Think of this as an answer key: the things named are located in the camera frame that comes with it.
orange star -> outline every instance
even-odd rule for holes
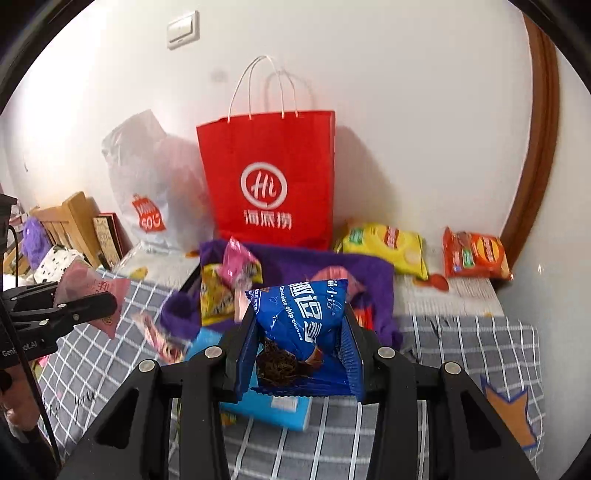
[[[484,396],[503,419],[515,439],[524,450],[538,445],[538,441],[527,420],[528,388],[519,392],[512,400],[507,400],[498,393],[486,379],[482,378],[482,392]]]

yellow chip bag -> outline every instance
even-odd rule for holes
[[[394,265],[397,273],[429,277],[423,261],[423,239],[418,233],[404,232],[379,223],[356,225],[337,245],[337,252],[380,257]]]
[[[217,274],[221,264],[204,265],[201,270],[201,325],[234,317],[234,293]]]

plaid fabric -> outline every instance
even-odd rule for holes
[[[103,272],[106,277],[112,274]],[[132,282],[114,340],[90,326],[77,327],[60,341],[40,380],[64,459],[132,368],[157,359],[131,316],[148,310],[158,322],[170,290]],[[425,365],[454,360],[480,385],[480,375],[511,398],[531,389],[528,419],[538,439],[528,455],[537,469],[543,449],[544,395],[540,381],[537,333],[531,326],[504,317],[402,316],[402,351]],[[178,428],[173,407],[169,449],[170,478],[178,478]],[[294,432],[252,418],[238,418],[224,429],[232,480],[366,477],[378,414],[376,405],[352,398],[315,398],[309,426]],[[428,478],[427,410],[419,402],[419,478]]]

hand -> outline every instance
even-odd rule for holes
[[[5,392],[0,391],[0,405],[6,409],[6,417],[12,425],[29,432],[37,426],[41,416],[39,408],[22,367],[9,367],[6,372],[12,377],[12,385]]]

metal bolt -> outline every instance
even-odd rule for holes
[[[396,351],[389,346],[381,346],[378,348],[378,355],[382,358],[394,358]]]
[[[142,360],[139,363],[138,368],[140,372],[146,373],[153,370],[155,366],[156,364],[154,363],[154,360]]]
[[[205,349],[205,356],[207,358],[217,358],[222,354],[222,349],[217,345],[209,346]]]
[[[450,375],[457,375],[462,371],[462,367],[455,362],[448,362],[445,364],[445,371]]]

